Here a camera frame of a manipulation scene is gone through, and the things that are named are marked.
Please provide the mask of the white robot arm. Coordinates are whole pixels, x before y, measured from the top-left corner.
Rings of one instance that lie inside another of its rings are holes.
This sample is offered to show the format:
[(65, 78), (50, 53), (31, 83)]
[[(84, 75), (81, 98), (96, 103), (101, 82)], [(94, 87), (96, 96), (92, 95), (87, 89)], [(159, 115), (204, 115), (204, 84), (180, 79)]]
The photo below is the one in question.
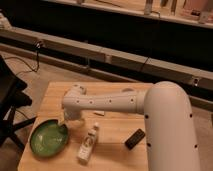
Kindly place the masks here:
[(66, 120), (80, 119), (83, 110), (142, 114), (149, 171), (200, 171), (191, 103), (184, 89), (173, 82), (100, 95), (88, 95), (77, 84), (65, 93), (62, 109)]

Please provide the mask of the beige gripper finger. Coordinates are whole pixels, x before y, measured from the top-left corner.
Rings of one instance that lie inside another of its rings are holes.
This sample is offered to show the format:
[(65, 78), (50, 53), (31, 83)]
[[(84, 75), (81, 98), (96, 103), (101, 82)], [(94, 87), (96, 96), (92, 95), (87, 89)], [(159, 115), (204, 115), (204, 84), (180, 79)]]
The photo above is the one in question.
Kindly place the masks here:
[(65, 129), (67, 129), (66, 124), (62, 124), (62, 125), (60, 126), (60, 130), (65, 130)]

